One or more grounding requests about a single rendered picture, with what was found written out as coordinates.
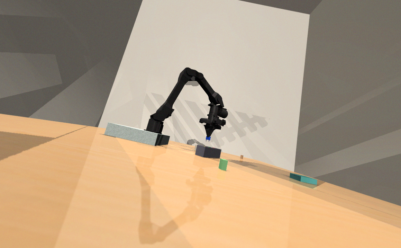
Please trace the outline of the teal rectangular block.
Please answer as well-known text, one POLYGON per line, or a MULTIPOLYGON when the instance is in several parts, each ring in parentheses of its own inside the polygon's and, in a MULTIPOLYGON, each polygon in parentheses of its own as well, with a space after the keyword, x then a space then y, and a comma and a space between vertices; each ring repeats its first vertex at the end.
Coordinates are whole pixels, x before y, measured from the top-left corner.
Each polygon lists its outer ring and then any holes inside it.
POLYGON ((303 183, 310 183, 310 184, 317 185, 317 180, 316 179, 309 178, 307 176, 295 175, 295 174, 290 173, 290 178, 298 180, 298 181, 303 182, 303 183))

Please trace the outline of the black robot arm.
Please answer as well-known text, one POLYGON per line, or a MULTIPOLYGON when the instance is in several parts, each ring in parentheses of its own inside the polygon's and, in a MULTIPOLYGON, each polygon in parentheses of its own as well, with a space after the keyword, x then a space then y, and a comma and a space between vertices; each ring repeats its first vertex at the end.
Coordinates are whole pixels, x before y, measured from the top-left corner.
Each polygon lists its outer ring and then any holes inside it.
MULTIPOLYGON (((162 134, 164 126, 163 121, 173 113, 173 103, 188 81, 197 81, 203 88, 204 92, 206 92, 208 95, 209 101, 211 102, 208 104, 208 106, 210 106, 209 113, 216 113, 221 118, 226 118, 228 116, 227 109, 223 108, 224 104, 222 97, 212 89, 207 80, 204 78, 203 73, 199 73, 191 68, 185 68, 180 73, 178 82, 173 88, 171 94, 168 96, 166 102, 156 111, 156 113, 150 116, 146 131, 162 134)), ((217 116, 215 116, 213 122, 222 126, 226 125, 226 120, 220 120, 219 117, 217 118, 217 116)))

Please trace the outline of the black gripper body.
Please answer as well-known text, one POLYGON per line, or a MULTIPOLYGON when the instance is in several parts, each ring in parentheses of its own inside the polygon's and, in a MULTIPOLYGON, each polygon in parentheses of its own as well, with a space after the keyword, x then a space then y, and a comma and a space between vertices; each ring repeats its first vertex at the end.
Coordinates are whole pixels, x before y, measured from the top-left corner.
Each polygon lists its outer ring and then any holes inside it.
POLYGON ((221 129, 221 126, 218 125, 217 123, 213 123, 214 117, 217 116, 217 118, 218 118, 218 114, 216 114, 216 113, 209 113, 209 114, 207 114, 207 116, 208 116, 208 118, 201 118, 201 119, 199 120, 199 122, 200 122, 200 123, 206 123, 206 125, 211 125, 211 126, 216 127, 217 129, 220 130, 220 129, 221 129))

